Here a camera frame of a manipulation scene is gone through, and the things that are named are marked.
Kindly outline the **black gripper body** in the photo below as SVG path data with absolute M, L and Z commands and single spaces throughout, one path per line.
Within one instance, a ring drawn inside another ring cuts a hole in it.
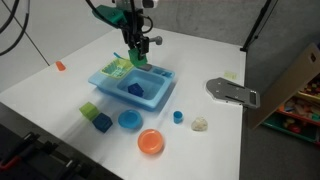
M 123 12 L 126 19 L 125 30 L 122 31 L 124 41 L 127 45 L 148 44 L 149 38 L 143 35 L 142 26 L 146 16 L 142 9 L 137 9 L 134 13 Z

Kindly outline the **robot arm with green link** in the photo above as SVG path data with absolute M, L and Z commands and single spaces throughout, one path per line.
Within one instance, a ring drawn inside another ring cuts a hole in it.
M 159 4 L 159 0 L 112 0 L 115 6 L 110 7 L 106 5 L 94 6 L 91 0 L 85 0 L 85 2 L 96 18 L 114 28 L 119 28 L 120 22 L 127 22 L 126 12 L 156 8 Z

